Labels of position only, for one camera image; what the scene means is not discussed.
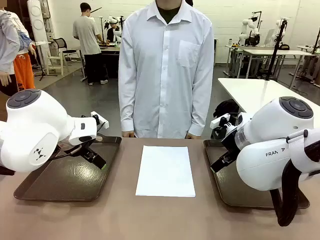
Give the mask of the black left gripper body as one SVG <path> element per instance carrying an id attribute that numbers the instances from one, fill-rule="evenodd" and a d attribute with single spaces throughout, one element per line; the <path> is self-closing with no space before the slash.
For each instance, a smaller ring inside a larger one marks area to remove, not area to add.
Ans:
<path id="1" fill-rule="evenodd" d="M 74 148 L 71 149 L 71 156 L 72 157 L 78 157 L 78 156 L 95 157 L 97 153 L 91 149 L 91 145 L 94 142 L 95 141 L 87 141 L 75 146 Z"/>

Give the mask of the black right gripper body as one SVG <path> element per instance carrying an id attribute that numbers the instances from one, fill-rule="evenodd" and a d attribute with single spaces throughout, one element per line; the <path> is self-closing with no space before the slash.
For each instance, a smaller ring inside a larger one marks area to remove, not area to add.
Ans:
<path id="1" fill-rule="evenodd" d="M 230 133 L 228 133 L 224 139 L 221 141 L 222 145 L 227 150 L 227 155 L 229 157 L 237 157 L 240 153 L 240 149 L 238 148 L 235 140 L 237 130 L 234 129 Z"/>

